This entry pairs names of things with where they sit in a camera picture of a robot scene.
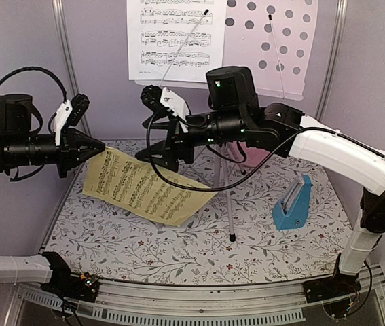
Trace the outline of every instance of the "pink object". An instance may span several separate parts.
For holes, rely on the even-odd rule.
[[[249,168],[255,168],[260,161],[262,161],[269,154],[269,152],[264,149],[247,147],[245,143],[240,143],[240,146],[243,148],[247,156],[246,162],[242,163],[242,165]],[[242,155],[239,153],[236,143],[228,143],[228,147],[228,152],[234,160],[241,161],[243,159]]]

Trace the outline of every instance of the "leaf pattern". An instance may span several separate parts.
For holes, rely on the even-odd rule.
[[[133,155],[143,141],[112,141]],[[214,157],[196,151],[180,171],[213,184]],[[242,178],[229,164],[230,183]],[[236,242],[228,236],[227,200],[216,195],[179,228],[161,225],[84,196],[86,166],[73,186],[50,236],[74,272],[145,283],[215,285],[268,283],[330,274],[351,233],[348,218],[323,168],[292,158],[273,158],[247,182],[232,189]],[[272,209],[298,174],[312,180],[307,224],[278,231]]]

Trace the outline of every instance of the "yellow paper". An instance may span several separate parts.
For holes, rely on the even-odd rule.
[[[181,185],[206,187],[165,168],[160,171]],[[173,187],[163,182],[149,163],[112,148],[91,159],[83,193],[154,222],[175,226],[181,225],[216,194]]]

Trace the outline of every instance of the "white sheet music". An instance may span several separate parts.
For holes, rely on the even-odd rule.
[[[161,80],[174,60],[165,80],[205,82],[222,66],[226,9],[223,0],[128,0],[129,79]]]

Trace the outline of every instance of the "blue metronome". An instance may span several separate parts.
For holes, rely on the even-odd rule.
[[[311,192],[310,177],[298,175],[272,211],[277,230],[302,228],[306,224]]]

